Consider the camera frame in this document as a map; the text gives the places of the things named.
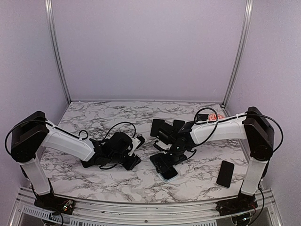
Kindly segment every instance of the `white marble surface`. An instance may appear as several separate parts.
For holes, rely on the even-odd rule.
[[[73,102],[59,124],[77,135],[86,129],[94,139],[104,137],[106,131],[121,121],[136,125],[137,134],[146,142],[135,153],[142,162],[132,171],[122,166],[100,170],[97,166],[83,168],[79,159],[54,150],[46,150],[41,165],[57,194],[114,202],[190,202],[227,197],[238,194],[246,173],[247,162],[236,140],[207,142],[197,154],[177,166],[179,176],[163,182],[149,157],[158,150],[150,137],[151,121],[161,118],[191,121],[197,110],[210,106],[223,114],[219,105],[175,102]],[[130,126],[122,131],[132,133]],[[235,164],[229,189],[217,186],[216,179],[222,160]]]

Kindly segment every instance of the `purple wall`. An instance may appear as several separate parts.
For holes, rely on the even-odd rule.
[[[51,48],[44,1],[0,3],[0,225],[24,177],[4,149],[6,133],[36,110],[58,122],[67,107]]]
[[[73,100],[222,102],[245,0],[54,0]]]
[[[257,106],[282,126],[285,141],[274,154],[264,183],[273,190],[284,225],[290,226],[300,225],[301,213],[300,12],[301,1],[254,2],[246,49],[228,105],[232,114]]]

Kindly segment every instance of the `black cable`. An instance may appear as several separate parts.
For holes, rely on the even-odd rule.
[[[259,187],[259,191],[260,191],[260,193],[261,193],[261,195],[262,195],[262,208],[261,208],[259,214],[257,215],[257,217],[256,217],[250,224],[248,224],[248,225],[253,224],[253,223],[255,222],[255,220],[258,219],[258,217],[261,215],[261,213],[262,213],[262,211],[263,211],[263,208],[264,208],[264,195],[263,195],[262,189],[261,189],[260,187]]]
[[[112,130],[114,127],[116,127],[116,126],[118,126],[118,125],[120,125],[120,124],[130,124],[130,125],[132,125],[132,126],[134,127],[133,138],[135,137],[135,135],[136,135],[136,126],[135,126],[133,123],[131,123],[131,122],[128,122],[128,121],[122,121],[122,122],[119,122],[119,123],[115,124],[114,126],[112,126],[111,129],[109,129],[109,131],[108,131],[107,134],[105,135],[105,137],[104,137],[103,140],[105,140],[105,139],[107,138],[108,134],[111,132],[111,130]]]
[[[88,137],[89,137],[88,131],[86,131],[86,130],[84,130],[84,129],[82,129],[82,130],[79,132],[79,137],[80,137],[80,134],[81,134],[82,132],[85,132],[87,136],[84,137],[84,138],[81,138],[81,139],[82,139],[82,140],[88,139]]]
[[[118,162],[118,163],[116,163],[116,164],[114,164],[113,166],[111,166],[111,167],[108,167],[108,168],[102,168],[101,166],[99,167],[101,170],[110,170],[110,169],[112,169],[112,168],[115,168],[116,166],[118,166],[119,164],[121,164],[121,162]]]
[[[197,153],[197,150],[195,149],[193,154],[191,156],[189,156],[187,159],[185,159],[184,161],[187,161],[188,159],[191,159],[196,153]]]
[[[33,185],[32,185],[32,192],[34,194],[34,196],[36,197],[37,200],[39,200],[41,202],[41,200],[39,199],[38,195],[36,194],[36,192],[34,191],[33,189]],[[58,211],[56,208],[53,208],[53,207],[50,207],[50,206],[47,206],[45,207],[44,209],[51,209],[52,211],[56,212],[58,215],[60,215],[61,219],[62,219],[62,223],[60,226],[63,226],[64,225],[64,218],[63,218],[63,215],[60,211]]]
[[[49,122],[47,122],[47,121],[43,121],[43,120],[28,120],[28,121],[22,121],[22,122],[20,122],[20,123],[18,123],[18,124],[16,124],[8,133],[7,133],[7,135],[6,135],[6,137],[5,137],[5,141],[4,141],[4,145],[5,145],[5,150],[6,150],[6,152],[9,154],[9,155],[11,155],[10,154],[10,152],[8,151],[8,146],[7,146],[7,142],[8,142],[8,137],[9,137],[9,135],[17,128],[17,127],[19,127],[19,126],[22,126],[22,125],[24,125],[24,124],[27,124],[27,123],[29,123],[29,122],[40,122],[40,123],[45,123],[45,124],[47,124],[47,125],[49,125],[49,126],[53,126],[51,123],[49,123]]]
[[[212,134],[214,134],[214,132],[216,131],[217,125],[218,125],[218,123],[219,123],[220,121],[215,121],[215,122],[216,122],[215,127],[213,128],[212,132],[209,134],[209,136],[207,136],[207,138],[206,138],[203,142],[201,142],[201,143],[199,143],[199,144],[197,144],[197,145],[194,145],[193,147],[187,147],[187,148],[184,149],[183,151],[187,151],[187,150],[189,150],[189,149],[193,149],[193,148],[195,148],[195,147],[201,146],[201,145],[203,145],[207,140],[209,140],[210,137],[212,136]]]
[[[78,136],[76,136],[76,135],[74,135],[74,134],[72,134],[72,133],[70,133],[70,132],[68,132],[68,131],[66,131],[66,130],[64,130],[64,129],[61,129],[61,128],[55,126],[55,125],[53,125],[52,127],[55,128],[55,129],[57,129],[57,130],[59,130],[59,131],[61,131],[61,132],[63,132],[63,133],[65,133],[65,134],[68,134],[68,135],[71,136],[71,137],[74,137],[74,138],[76,138],[76,139],[79,139]]]
[[[275,119],[273,119],[273,118],[271,118],[271,117],[268,117],[268,116],[266,116],[266,115],[263,115],[263,114],[247,114],[247,115],[248,115],[248,116],[258,116],[258,117],[262,117],[262,118],[269,119],[269,120],[273,121],[273,122],[278,126],[278,128],[279,128],[279,130],[280,130],[280,133],[281,133],[281,140],[280,140],[280,143],[278,144],[278,146],[273,150],[273,153],[274,153],[275,151],[277,151],[277,150],[279,149],[279,147],[282,145],[283,139],[284,139],[283,130],[282,130],[281,126],[279,125],[279,123],[276,122]]]
[[[194,115],[194,118],[193,118],[193,121],[194,121],[194,124],[196,125],[201,125],[203,122],[201,123],[198,123],[197,119],[198,119],[198,114],[200,112],[202,112],[203,110],[210,110],[210,111],[213,111],[215,116],[216,116],[216,121],[218,121],[218,113],[216,112],[216,110],[214,110],[213,108],[211,107],[203,107],[202,109],[198,110],[198,112]]]
[[[247,114],[241,114],[239,115],[238,117],[241,118],[241,117],[245,117],[247,116]],[[226,118],[226,119],[219,119],[218,122],[226,122],[226,121],[230,121],[232,119],[236,119],[237,116],[233,116],[233,117],[229,117],[229,118]],[[204,122],[200,122],[198,125],[204,125],[204,124],[209,124],[209,123],[215,123],[216,121],[204,121]]]

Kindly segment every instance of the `aluminum frame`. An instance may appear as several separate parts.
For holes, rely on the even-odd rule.
[[[50,37],[52,42],[52,48],[55,55],[55,62],[59,73],[60,82],[63,87],[63,92],[66,98],[66,101],[68,105],[71,103],[71,96],[70,92],[68,90],[66,77],[63,70],[62,60],[58,48],[57,38],[56,38],[56,32],[55,32],[55,21],[53,17],[53,11],[52,11],[52,0],[45,0],[45,6],[46,6],[46,14],[47,14],[47,21],[50,31]]]
[[[222,105],[224,105],[225,107],[227,107],[233,88],[234,88],[234,84],[235,81],[237,79],[238,76],[238,71],[239,71],[239,66],[240,66],[240,62],[241,62],[241,58],[243,55],[243,52],[245,50],[246,47],[246,41],[247,41],[247,37],[249,34],[249,30],[250,30],[250,23],[251,23],[251,14],[252,14],[252,9],[253,9],[253,0],[247,0],[246,1],[246,10],[245,10],[245,16],[244,16],[244,21],[243,21],[243,27],[242,27],[242,31],[241,31],[241,36],[240,36],[240,41],[239,41],[239,46],[238,46],[238,51],[236,54],[236,58],[235,58],[235,63],[232,69],[232,73],[231,73],[231,77],[230,77],[230,81],[227,87],[227,91],[224,97],[224,100],[222,102]]]
[[[263,191],[265,197],[265,207],[273,210],[270,212],[273,226],[282,226],[276,202],[270,189]],[[257,192],[258,202],[257,210],[262,208],[262,196]],[[222,218],[229,218],[240,214],[227,215],[220,217],[216,211],[216,202],[231,197],[223,197],[214,200],[180,202],[180,203],[122,203],[122,202],[104,202],[72,198],[76,201],[75,209],[72,215],[65,215],[66,226],[85,225],[89,223],[94,226],[195,226],[203,223],[215,222]],[[49,214],[52,211],[44,210],[33,205],[35,196],[31,189],[21,187],[17,200],[9,220],[9,226],[19,226],[23,213],[37,216],[49,220]],[[50,218],[50,221],[60,222],[59,216]]]

